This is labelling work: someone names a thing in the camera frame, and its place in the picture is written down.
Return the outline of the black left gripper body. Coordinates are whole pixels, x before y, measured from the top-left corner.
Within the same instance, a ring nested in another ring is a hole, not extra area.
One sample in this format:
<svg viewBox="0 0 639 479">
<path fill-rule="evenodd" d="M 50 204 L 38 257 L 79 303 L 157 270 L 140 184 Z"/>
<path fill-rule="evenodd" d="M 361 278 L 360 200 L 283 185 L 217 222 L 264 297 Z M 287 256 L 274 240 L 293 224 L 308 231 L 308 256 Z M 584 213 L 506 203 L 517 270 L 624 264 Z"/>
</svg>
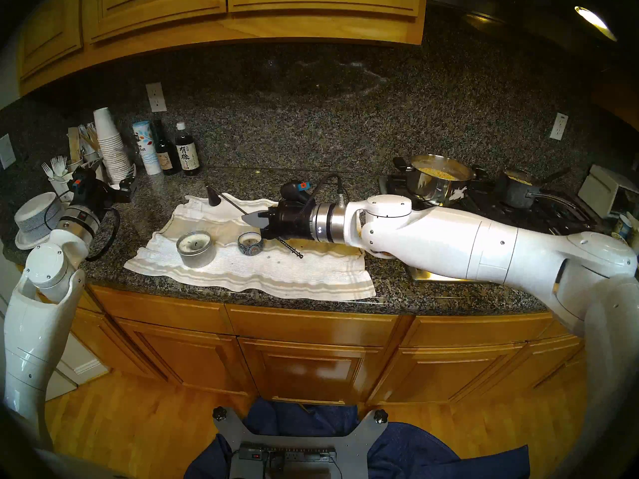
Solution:
<svg viewBox="0 0 639 479">
<path fill-rule="evenodd" d="M 113 204 L 128 204 L 132 201 L 132 195 L 124 194 L 103 181 L 96 179 L 93 191 L 93 209 L 107 210 Z"/>
</svg>

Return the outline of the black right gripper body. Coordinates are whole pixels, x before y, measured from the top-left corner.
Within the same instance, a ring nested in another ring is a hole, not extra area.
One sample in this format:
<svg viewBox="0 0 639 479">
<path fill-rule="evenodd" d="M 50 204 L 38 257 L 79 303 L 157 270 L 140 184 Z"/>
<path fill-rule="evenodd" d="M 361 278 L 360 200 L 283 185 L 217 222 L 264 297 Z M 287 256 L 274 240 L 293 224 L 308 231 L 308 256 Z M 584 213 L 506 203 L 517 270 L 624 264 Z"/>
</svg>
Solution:
<svg viewBox="0 0 639 479">
<path fill-rule="evenodd" d="M 311 213 L 316 201 L 309 199 L 306 203 L 280 200 L 275 208 L 275 237 L 287 239 L 313 240 L 311 231 Z"/>
</svg>

